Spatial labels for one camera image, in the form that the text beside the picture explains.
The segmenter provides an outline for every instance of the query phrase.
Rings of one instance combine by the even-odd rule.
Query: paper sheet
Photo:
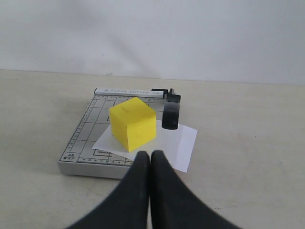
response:
[[[171,166],[182,172],[187,172],[197,130],[185,125],[178,126],[177,130],[165,130],[162,122],[157,120],[157,137],[143,146],[128,152],[112,135],[109,126],[94,144],[92,149],[104,150],[113,154],[134,160],[139,151],[146,151],[149,155],[154,150],[162,150]]]

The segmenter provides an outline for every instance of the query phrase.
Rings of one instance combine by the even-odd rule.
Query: table surface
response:
[[[57,229],[119,180],[57,167],[96,87],[174,88],[198,135],[187,173],[204,203],[245,228],[305,228],[305,87],[0,71],[0,228]]]

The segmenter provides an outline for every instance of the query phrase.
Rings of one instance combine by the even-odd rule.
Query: white wall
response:
[[[0,0],[0,69],[305,84],[305,0]]]

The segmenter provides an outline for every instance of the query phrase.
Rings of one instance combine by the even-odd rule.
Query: paper cutter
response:
[[[78,124],[58,166],[63,174],[121,179],[132,161],[110,152],[93,150],[92,146],[109,126],[108,109],[134,97],[139,97],[157,112],[157,119],[162,120],[167,94],[174,94],[164,89],[122,90],[96,89],[85,114]]]

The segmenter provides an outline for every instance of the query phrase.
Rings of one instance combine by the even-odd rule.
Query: yellow cube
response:
[[[128,152],[157,136],[156,112],[139,98],[109,108],[112,135]]]

